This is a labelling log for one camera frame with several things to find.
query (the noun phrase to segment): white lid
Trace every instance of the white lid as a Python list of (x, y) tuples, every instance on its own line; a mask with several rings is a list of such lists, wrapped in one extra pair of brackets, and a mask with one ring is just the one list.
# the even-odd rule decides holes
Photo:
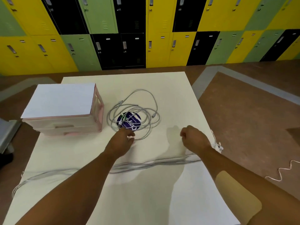
[(40, 84), (21, 118), (90, 114), (94, 90), (95, 83)]

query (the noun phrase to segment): forearm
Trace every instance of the forearm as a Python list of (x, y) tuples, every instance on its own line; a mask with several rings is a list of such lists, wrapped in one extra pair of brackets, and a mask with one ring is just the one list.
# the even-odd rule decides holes
[[(260, 224), (263, 221), (274, 220), (273, 224), (288, 224), (289, 222), (300, 224), (298, 215), (300, 201), (296, 198), (212, 148), (199, 150), (197, 155), (211, 174), (223, 199), (225, 202), (227, 201), (228, 207), (241, 223), (242, 220), (245, 221), (244, 224)], [(239, 204), (239, 201), (242, 201), (241, 198), (247, 194), (248, 202)], [(249, 208), (249, 202), (255, 205), (256, 208), (253, 206), (255, 210)], [(250, 217), (247, 215), (245, 218), (242, 207), (245, 207), (246, 211), (252, 210), (253, 215)]]
[(17, 225), (86, 224), (114, 162), (101, 153), (43, 197)]

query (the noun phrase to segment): hand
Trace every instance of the hand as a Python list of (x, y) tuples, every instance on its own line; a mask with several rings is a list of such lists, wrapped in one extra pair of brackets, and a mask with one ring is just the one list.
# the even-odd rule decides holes
[(180, 136), (182, 137), (183, 145), (195, 154), (199, 150), (212, 147), (207, 136), (191, 125), (182, 128)]
[(127, 136), (135, 136), (135, 133), (130, 129), (120, 128), (108, 142), (104, 153), (111, 155), (116, 160), (125, 155), (134, 141), (133, 137), (128, 138)]

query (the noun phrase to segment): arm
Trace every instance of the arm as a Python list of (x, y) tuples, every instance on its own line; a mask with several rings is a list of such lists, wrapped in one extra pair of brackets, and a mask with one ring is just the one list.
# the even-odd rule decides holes
[(114, 162), (130, 149), (134, 132), (121, 128), (92, 162), (63, 181), (36, 203), (16, 225), (84, 225), (99, 199)]
[(183, 128), (183, 144), (197, 154), (242, 225), (300, 224), (300, 201), (215, 151), (198, 129)]

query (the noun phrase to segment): person's right arm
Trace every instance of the person's right arm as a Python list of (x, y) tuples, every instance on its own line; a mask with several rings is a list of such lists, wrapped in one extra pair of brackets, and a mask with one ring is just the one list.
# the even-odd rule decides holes
[(221, 155), (198, 129), (188, 126), (180, 136), (184, 146), (201, 158), (241, 225), (300, 224), (300, 201), (295, 197)]

